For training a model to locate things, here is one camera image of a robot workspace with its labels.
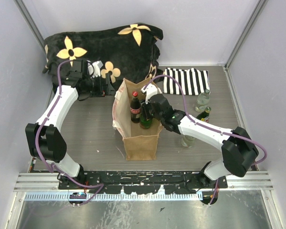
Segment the Coca-Cola glass bottle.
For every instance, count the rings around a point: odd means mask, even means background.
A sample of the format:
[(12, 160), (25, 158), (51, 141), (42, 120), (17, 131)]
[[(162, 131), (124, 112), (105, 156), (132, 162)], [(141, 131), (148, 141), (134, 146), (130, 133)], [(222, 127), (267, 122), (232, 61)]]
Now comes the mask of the Coca-Cola glass bottle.
[(140, 122), (141, 104), (138, 98), (138, 92), (133, 91), (130, 104), (131, 121), (135, 124)]

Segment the brown burlap canvas bag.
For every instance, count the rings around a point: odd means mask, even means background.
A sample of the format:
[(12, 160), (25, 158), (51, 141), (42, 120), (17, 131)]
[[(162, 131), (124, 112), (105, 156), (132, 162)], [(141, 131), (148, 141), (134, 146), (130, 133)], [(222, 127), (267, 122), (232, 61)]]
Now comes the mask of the brown burlap canvas bag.
[(126, 160), (146, 161), (155, 160), (160, 132), (163, 129), (161, 123), (153, 119), (152, 125), (148, 129), (143, 129), (139, 124), (131, 121), (130, 103), (132, 92), (138, 92), (139, 100), (145, 98), (141, 93), (150, 79), (145, 79), (139, 83), (133, 83), (123, 79), (117, 90), (112, 106), (112, 126), (118, 130), (122, 136)]

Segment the green glass bottle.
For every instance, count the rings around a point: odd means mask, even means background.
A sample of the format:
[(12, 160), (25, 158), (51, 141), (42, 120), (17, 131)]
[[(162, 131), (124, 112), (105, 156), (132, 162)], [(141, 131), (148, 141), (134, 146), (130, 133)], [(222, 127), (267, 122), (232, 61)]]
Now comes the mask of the green glass bottle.
[(207, 106), (205, 110), (196, 117), (196, 119), (208, 123), (210, 112), (211, 112), (211, 107)]
[(140, 115), (140, 127), (143, 129), (149, 129), (152, 125), (153, 117), (150, 114), (144, 112)]

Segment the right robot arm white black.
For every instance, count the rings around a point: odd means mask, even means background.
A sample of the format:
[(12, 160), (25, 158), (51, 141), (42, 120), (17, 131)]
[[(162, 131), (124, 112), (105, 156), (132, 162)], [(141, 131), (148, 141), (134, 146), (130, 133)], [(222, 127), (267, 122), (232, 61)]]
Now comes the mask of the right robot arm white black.
[(191, 136), (221, 151), (220, 159), (206, 163), (199, 172), (197, 180), (201, 186), (210, 188), (216, 180), (230, 174), (244, 177), (255, 162), (258, 150), (245, 129), (232, 130), (202, 122), (182, 110), (173, 109), (163, 94), (147, 93), (145, 103), (148, 114), (166, 130)]

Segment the clear bottle green cap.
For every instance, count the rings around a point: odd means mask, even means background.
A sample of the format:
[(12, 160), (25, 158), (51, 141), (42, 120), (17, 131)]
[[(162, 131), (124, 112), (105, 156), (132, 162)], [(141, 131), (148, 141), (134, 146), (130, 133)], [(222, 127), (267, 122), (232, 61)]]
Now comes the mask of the clear bottle green cap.
[(184, 135), (181, 139), (181, 144), (183, 147), (189, 148), (193, 147), (195, 144), (196, 138), (189, 136), (189, 135)]

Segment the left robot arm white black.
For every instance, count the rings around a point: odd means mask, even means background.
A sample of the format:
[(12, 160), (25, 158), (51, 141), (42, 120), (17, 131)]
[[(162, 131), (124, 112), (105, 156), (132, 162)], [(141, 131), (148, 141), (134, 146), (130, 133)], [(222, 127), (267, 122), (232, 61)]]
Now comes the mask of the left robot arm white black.
[(89, 97), (113, 94), (109, 75), (101, 76), (102, 61), (66, 60), (57, 67), (55, 96), (44, 114), (34, 124), (27, 124), (25, 133), (32, 157), (40, 159), (49, 172), (57, 171), (61, 181), (75, 189), (87, 187), (83, 166), (67, 153), (61, 135), (63, 121), (80, 94)]

